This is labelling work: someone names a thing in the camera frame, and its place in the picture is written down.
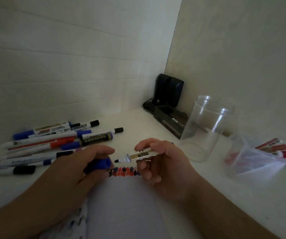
hand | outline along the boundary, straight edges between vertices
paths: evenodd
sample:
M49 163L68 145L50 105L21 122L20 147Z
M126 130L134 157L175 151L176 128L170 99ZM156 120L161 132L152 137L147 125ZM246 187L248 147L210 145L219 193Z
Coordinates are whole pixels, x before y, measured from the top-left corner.
M184 202L200 176L184 152L169 141L149 138L139 142L134 149L149 147L160 154L149 158L151 161L138 160L138 171L162 197Z
M0 208L0 238L33 236L73 213L91 188L109 177L106 170L84 176L84 168L94 158L107 158L114 151L105 145L92 145L59 157L23 194Z

plastic cup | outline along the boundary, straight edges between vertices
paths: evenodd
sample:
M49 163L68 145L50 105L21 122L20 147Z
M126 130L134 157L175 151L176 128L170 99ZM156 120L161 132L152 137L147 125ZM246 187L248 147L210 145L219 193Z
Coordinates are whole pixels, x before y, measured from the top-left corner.
M191 161L208 159L224 131L226 119L233 112L234 107L227 107L210 96L198 96L179 142Z

